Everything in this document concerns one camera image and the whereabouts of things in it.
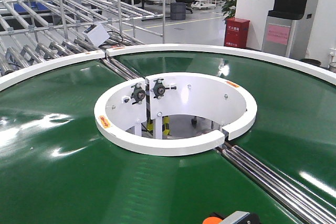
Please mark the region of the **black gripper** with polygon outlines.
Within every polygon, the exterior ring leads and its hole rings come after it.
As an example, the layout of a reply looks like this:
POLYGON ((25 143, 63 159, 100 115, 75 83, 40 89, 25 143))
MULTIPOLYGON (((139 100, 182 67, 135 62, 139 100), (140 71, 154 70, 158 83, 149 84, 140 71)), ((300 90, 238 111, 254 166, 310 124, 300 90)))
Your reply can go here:
POLYGON ((220 214, 219 212, 212 212, 209 216, 219 218, 219 220, 220 220, 219 223, 260 224, 260 218, 256 213, 245 212, 245 211, 235 211, 228 216, 224 216, 224 215, 220 214))

